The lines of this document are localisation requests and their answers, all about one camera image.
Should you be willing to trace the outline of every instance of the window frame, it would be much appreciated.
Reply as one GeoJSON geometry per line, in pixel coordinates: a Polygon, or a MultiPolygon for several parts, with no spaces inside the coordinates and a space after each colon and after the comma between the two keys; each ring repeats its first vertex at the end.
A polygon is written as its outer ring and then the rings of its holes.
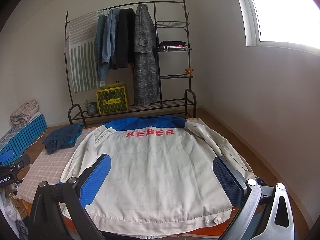
{"type": "Polygon", "coordinates": [[[295,49],[320,56],[320,49],[311,46],[290,42],[261,41],[258,14],[253,0],[239,0],[239,2],[244,20],[246,44],[248,47],[264,46],[295,49]]]}

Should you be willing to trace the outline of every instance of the flower pot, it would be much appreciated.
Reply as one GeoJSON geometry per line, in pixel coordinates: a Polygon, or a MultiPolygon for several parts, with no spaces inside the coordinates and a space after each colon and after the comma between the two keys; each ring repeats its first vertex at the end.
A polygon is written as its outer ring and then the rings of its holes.
{"type": "Polygon", "coordinates": [[[87,114],[92,115],[98,112],[97,102],[91,102],[90,106],[85,106],[87,108],[87,114]]]}

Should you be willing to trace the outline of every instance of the teddy bear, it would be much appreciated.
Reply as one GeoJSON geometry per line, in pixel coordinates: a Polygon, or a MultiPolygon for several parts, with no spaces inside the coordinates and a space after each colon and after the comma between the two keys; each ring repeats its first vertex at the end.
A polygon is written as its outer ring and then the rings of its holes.
{"type": "Polygon", "coordinates": [[[192,75],[193,68],[186,68],[185,71],[186,71],[186,74],[185,74],[186,77],[193,77],[192,75]]]}

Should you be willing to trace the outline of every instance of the white wall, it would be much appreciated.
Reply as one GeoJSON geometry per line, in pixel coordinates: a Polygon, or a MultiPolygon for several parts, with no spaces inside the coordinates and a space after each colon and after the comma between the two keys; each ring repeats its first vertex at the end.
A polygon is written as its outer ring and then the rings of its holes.
{"type": "Polygon", "coordinates": [[[199,30],[193,63],[202,71],[203,105],[276,169],[315,222],[320,213],[320,57],[246,47],[238,0],[192,2],[199,30]]]}
{"type": "MultiPolygon", "coordinates": [[[[9,118],[8,113],[11,113],[16,105],[36,98],[39,100],[40,111],[44,113],[49,125],[67,122],[71,102],[64,60],[66,11],[69,11],[69,19],[73,19],[93,10],[139,1],[150,0],[22,0],[2,31],[11,41],[7,51],[13,54],[9,60],[8,57],[1,58],[0,66],[6,66],[11,71],[16,104],[6,106],[10,110],[1,112],[1,115],[9,118]]],[[[149,12],[153,17],[153,4],[149,5],[149,12]]],[[[181,5],[157,6],[157,20],[183,19],[184,10],[181,5]]],[[[161,40],[186,40],[183,29],[178,32],[159,30],[159,37],[161,40]]],[[[184,73],[187,67],[188,56],[186,53],[161,55],[160,61],[163,71],[161,74],[180,74],[184,73]]],[[[120,69],[109,72],[107,83],[114,83],[116,80],[127,82],[131,103],[133,103],[130,70],[120,69]]],[[[188,81],[185,79],[179,80],[174,89],[172,87],[169,89],[164,84],[164,99],[172,96],[182,98],[187,85],[188,81]]],[[[86,99],[95,101],[95,91],[74,94],[75,103],[79,103],[83,108],[86,99]]]]}
{"type": "Polygon", "coordinates": [[[18,107],[13,83],[10,45],[10,36],[1,32],[0,62],[6,63],[0,66],[0,137],[11,128],[9,116],[18,107]]]}

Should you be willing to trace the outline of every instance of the metal bolt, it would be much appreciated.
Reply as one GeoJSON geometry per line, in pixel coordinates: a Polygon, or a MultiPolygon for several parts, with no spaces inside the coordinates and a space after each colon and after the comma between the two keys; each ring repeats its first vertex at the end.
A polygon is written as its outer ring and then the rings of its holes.
{"type": "Polygon", "coordinates": [[[257,182],[254,179],[248,179],[248,184],[250,186],[255,186],[257,184],[257,182]]]}
{"type": "Polygon", "coordinates": [[[278,184],[277,184],[277,187],[278,187],[279,189],[284,189],[284,185],[283,185],[282,183],[278,183],[278,184]]]}
{"type": "Polygon", "coordinates": [[[39,186],[40,186],[40,187],[44,187],[45,185],[47,185],[47,182],[46,182],[46,181],[41,181],[41,182],[39,183],[39,186]]]}
{"type": "Polygon", "coordinates": [[[76,178],[76,177],[71,177],[70,179],[68,179],[68,182],[69,182],[70,184],[74,184],[76,181],[77,181],[77,178],[76,178]]]}

